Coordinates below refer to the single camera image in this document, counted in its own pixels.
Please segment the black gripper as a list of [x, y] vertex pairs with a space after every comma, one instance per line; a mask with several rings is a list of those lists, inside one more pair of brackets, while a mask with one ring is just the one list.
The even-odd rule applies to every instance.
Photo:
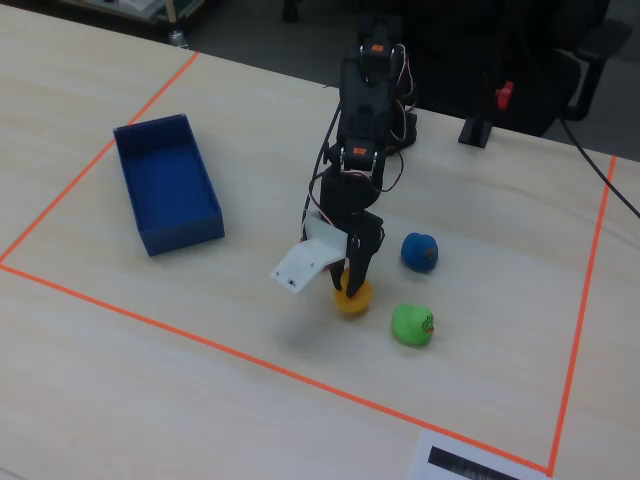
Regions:
[[[323, 172], [320, 207], [331, 222], [349, 236], [348, 298], [354, 297], [363, 286], [371, 259], [384, 240], [383, 220], [367, 211], [380, 194], [381, 191], [366, 174], [342, 172], [337, 167], [329, 167]], [[343, 258], [328, 266], [337, 291], [342, 290], [345, 263]]]

